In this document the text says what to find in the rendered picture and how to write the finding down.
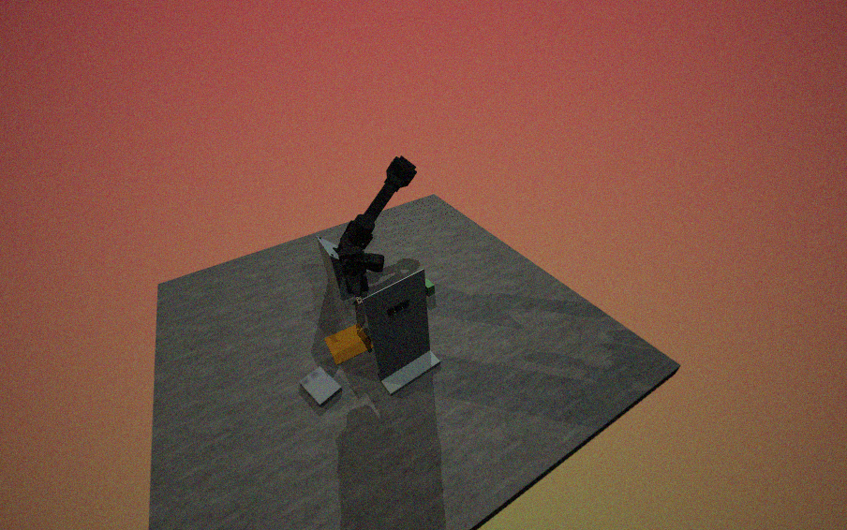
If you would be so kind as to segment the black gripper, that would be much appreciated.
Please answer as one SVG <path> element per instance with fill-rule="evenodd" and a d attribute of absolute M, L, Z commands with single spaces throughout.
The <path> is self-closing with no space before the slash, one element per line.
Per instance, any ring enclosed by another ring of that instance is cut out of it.
<path fill-rule="evenodd" d="M 343 275 L 349 294 L 356 297 L 361 297 L 363 291 L 367 291 L 367 278 L 362 277 L 365 274 L 363 249 L 356 245 L 350 245 L 338 251 L 338 258 L 343 265 Z M 343 261 L 342 261 L 343 260 Z"/>

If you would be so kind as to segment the grey panel with socket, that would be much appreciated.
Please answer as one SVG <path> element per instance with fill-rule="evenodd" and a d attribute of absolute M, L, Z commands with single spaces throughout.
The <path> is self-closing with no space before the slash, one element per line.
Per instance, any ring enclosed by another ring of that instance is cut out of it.
<path fill-rule="evenodd" d="M 380 381 L 391 396 L 440 365 L 430 351 L 424 269 L 363 303 Z"/>

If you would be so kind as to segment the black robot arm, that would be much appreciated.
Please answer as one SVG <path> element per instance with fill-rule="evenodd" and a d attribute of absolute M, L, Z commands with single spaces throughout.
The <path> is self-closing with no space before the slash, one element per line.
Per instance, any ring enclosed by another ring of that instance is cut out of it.
<path fill-rule="evenodd" d="M 337 248 L 333 248 L 338 254 L 340 249 L 350 245 L 356 245 L 363 249 L 365 272 L 382 272 L 384 264 L 384 256 L 379 254 L 365 253 L 364 249 L 374 238 L 371 234 L 375 227 L 375 220 L 388 203 L 394 192 L 399 188 L 408 186 L 412 181 L 417 171 L 416 166 L 410 163 L 402 155 L 395 157 L 390 166 L 386 169 L 387 178 L 384 181 L 385 185 L 380 189 L 370 206 L 364 214 L 358 214 L 354 221 L 350 220 L 345 232 L 340 238 L 340 243 Z M 363 244 L 362 244 L 363 243 Z"/>

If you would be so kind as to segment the orange flat square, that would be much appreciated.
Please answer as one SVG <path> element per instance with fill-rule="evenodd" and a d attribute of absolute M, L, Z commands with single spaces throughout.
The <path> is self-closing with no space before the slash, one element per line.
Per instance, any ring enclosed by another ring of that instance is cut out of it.
<path fill-rule="evenodd" d="M 373 348 L 359 323 L 328 336 L 324 340 L 336 365 Z"/>

